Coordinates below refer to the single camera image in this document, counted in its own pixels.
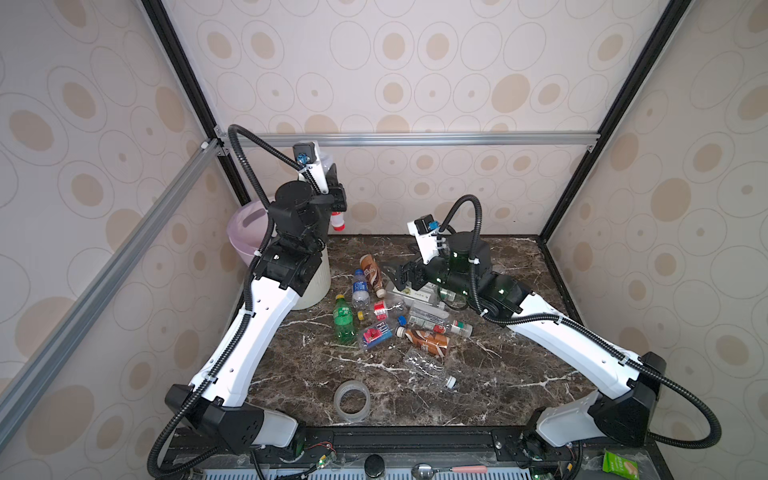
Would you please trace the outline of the frosted bottle kiwi label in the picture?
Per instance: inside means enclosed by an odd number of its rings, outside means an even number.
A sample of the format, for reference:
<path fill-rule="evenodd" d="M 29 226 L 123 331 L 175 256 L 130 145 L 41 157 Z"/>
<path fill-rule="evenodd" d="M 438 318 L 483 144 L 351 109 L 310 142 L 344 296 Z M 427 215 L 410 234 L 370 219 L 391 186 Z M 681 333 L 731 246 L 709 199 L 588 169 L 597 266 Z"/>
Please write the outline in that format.
<path fill-rule="evenodd" d="M 440 303 L 438 296 L 433 290 L 423 287 L 421 290 L 414 290 L 411 287 L 404 287 L 403 289 L 392 288 L 390 293 L 402 300 L 407 306 L 412 306 L 414 303 L 426 304 L 437 307 Z"/>

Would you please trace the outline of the clear bottle red cap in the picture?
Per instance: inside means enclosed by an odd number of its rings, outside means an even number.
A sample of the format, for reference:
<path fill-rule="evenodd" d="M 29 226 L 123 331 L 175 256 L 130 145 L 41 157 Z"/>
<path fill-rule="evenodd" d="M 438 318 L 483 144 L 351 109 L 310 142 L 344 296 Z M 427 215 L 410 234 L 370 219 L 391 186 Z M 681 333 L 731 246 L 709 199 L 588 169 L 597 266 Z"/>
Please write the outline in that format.
<path fill-rule="evenodd" d="M 329 194 L 333 197 L 330 224 L 335 232 L 341 232 L 345 229 L 344 213 L 347 210 L 347 198 L 343 185 L 339 181 L 338 167 L 333 157 L 328 153 L 322 153 L 320 156 L 321 164 L 325 174 L 326 184 Z"/>

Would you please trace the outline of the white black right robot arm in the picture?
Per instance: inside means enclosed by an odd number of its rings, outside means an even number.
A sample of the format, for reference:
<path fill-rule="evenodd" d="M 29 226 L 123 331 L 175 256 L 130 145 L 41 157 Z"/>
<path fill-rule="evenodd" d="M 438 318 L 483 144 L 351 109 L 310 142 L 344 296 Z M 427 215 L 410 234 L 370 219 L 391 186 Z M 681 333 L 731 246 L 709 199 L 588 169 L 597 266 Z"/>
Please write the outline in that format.
<path fill-rule="evenodd" d="M 722 426 L 712 409 L 665 375 L 659 355 L 639 355 L 588 330 L 545 301 L 523 282 L 492 268 L 489 245 L 481 238 L 482 206 L 473 194 L 461 196 L 443 221 L 432 215 L 407 225 L 420 257 L 388 264 L 385 272 L 402 289 L 428 283 L 438 292 L 465 300 L 480 318 L 536 342 L 575 368 L 595 387 L 580 400 L 536 410 L 517 441 L 526 459 L 536 462 L 559 447 L 594 438 L 639 447 L 648 440 L 680 449 L 715 446 Z M 662 390 L 668 389 L 705 418 L 708 433 L 684 440 L 650 431 Z"/>

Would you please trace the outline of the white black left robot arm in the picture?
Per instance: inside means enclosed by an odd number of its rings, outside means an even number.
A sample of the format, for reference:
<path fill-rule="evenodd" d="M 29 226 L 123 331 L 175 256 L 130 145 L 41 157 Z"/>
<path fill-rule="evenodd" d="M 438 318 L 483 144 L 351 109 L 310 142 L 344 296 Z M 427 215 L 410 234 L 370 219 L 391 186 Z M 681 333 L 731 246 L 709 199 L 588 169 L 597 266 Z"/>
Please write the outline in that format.
<path fill-rule="evenodd" d="M 174 415 L 147 458 L 147 471 L 155 479 L 185 473 L 223 451 L 248 454 L 257 446 L 274 447 L 296 459 L 304 450 L 303 423 L 282 412 L 250 405 L 246 398 L 278 327 L 322 264 L 331 219 L 348 207 L 346 193 L 336 166 L 322 161 L 314 142 L 297 143 L 292 156 L 286 156 L 241 125 L 230 125 L 227 135 L 266 210 L 267 230 L 244 277 L 243 305 L 220 344 L 189 384 L 175 384 L 166 395 L 166 405 Z M 241 146 L 242 139 L 291 167 L 297 179 L 268 197 Z M 185 463 L 164 468 L 161 452 L 180 423 L 188 424 L 212 445 Z"/>

